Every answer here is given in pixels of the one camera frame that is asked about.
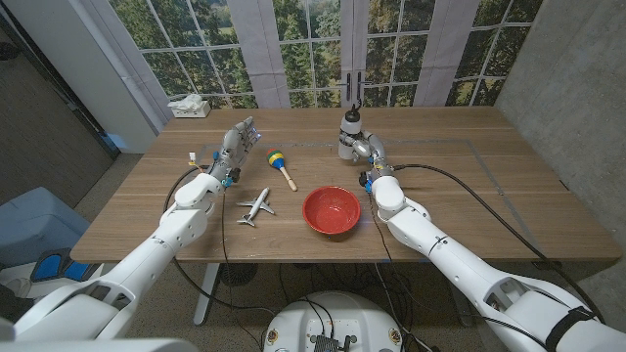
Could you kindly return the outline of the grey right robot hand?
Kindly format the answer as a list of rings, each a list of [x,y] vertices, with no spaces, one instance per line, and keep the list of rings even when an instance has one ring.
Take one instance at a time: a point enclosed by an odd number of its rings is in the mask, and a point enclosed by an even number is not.
[[[359,176],[359,184],[368,194],[373,191],[373,184],[378,178],[392,175],[392,168],[386,160],[383,143],[376,135],[368,131],[348,134],[341,130],[338,140],[340,158],[353,162],[364,159],[370,163],[372,169],[362,172]]]

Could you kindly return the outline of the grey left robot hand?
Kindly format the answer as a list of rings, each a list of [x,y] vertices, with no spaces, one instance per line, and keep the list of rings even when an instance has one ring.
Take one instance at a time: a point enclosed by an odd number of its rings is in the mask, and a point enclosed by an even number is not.
[[[214,154],[215,160],[208,171],[222,189],[239,182],[241,168],[246,162],[247,155],[260,138],[261,134],[254,127],[252,116],[226,132],[222,147]]]

